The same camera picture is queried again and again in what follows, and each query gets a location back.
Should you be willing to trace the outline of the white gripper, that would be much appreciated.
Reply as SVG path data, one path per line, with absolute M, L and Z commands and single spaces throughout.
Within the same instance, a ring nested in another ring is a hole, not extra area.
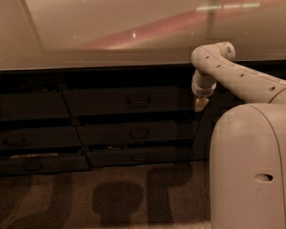
M 192 80 L 192 91 L 194 99 L 194 111 L 202 112 L 209 103 L 207 97 L 211 96 L 216 88 L 216 81 L 210 76 L 195 75 Z

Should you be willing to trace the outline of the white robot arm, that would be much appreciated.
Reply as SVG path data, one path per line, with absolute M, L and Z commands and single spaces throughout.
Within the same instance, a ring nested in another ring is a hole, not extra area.
M 236 64 L 229 42 L 196 48 L 192 62 L 196 111 L 217 85 L 242 101 L 212 134 L 212 229 L 286 229 L 286 80 Z

